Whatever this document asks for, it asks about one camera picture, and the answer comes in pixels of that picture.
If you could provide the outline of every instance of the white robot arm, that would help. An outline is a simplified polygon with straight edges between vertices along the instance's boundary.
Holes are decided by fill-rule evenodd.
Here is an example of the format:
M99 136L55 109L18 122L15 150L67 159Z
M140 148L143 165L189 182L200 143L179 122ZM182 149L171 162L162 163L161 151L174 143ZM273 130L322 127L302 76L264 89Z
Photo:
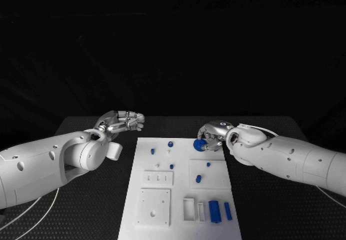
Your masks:
M96 170L106 157L119 160L120 132L140 131L145 115L110 111L94 129L24 143L0 152L0 209L24 204Z
M259 129L275 137L267 137ZM225 141L231 155L243 164L346 196L346 154L259 129L246 124L234 127L230 122L213 121L198 132L195 149L217 151Z

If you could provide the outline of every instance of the blue object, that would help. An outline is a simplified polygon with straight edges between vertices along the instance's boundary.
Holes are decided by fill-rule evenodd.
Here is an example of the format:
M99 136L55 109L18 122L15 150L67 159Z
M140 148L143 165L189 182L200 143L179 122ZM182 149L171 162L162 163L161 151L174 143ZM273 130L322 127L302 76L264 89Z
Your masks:
M211 212L211 222L221 223L223 222L223 215L221 215L221 208L218 201L210 201L210 212Z
M205 150L202 149L202 146L208 144L208 141L205 139L195 140L194 142L194 147L200 152L204 152Z
M198 175L198 176L197 176L197 182L198 182L198 183L201 183L201 179L202 179L202 176Z
M227 214L227 219L228 221L233 220L233 215L231 215L231 209L230 209L230 203L225 202L225 214Z

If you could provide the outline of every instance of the table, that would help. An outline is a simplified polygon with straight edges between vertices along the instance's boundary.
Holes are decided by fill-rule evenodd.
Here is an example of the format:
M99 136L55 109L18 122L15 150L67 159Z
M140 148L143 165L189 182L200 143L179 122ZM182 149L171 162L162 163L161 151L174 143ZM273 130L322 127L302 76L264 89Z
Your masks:
M99 116L68 117L57 135L93 128L97 120ZM287 116L148 116L143 131L123 132L114 140L123 145L119 161L106 159L96 171L61 188L45 220L22 239L117 239L138 138L197 138L200 128L213 120L254 125L279 135L308 140L298 123ZM243 165L230 155L227 146L224 152L243 239L345 239L346 209L319 189ZM345 197L328 193L346 205ZM0 239L16 239L34 226L48 211L54 197L55 191L42 197L27 215L0 232ZM31 204L6 210L3 224Z

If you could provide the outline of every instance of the robotic hand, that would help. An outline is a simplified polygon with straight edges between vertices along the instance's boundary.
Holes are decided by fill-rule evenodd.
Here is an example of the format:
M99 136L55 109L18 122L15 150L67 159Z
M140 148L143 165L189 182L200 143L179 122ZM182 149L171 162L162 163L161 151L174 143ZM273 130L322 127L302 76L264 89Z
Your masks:
M96 170L106 157L119 160L120 132L142 131L145 115L110 111L94 129L24 143L0 152L0 209L24 204Z
M217 151L224 141L231 155L243 164L256 166L280 178L319 186L346 196L345 153L279 136L262 127L246 124L234 127L225 121L213 121L204 125L194 147L198 151Z

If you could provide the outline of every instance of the white platform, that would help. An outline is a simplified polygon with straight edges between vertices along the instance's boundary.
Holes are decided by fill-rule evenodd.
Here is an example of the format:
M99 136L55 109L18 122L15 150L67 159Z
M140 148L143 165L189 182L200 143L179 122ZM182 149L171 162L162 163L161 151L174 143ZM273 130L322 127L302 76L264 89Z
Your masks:
M195 139L189 138L143 138L138 140L138 148L132 167L132 177L127 189L123 211L120 240L241 240L241 230L237 217L234 196L230 189L191 188L189 168L191 160L225 161L223 149L217 152L200 152L194 148ZM174 172L174 186L145 186L145 171ZM168 226L148 226L138 224L142 189L171 189L171 221ZM194 198L195 219L185 221L184 199ZM211 222L210 201L220 203L221 223ZM233 221L228 221L225 205L230 203ZM200 222L198 203L204 203L205 222Z

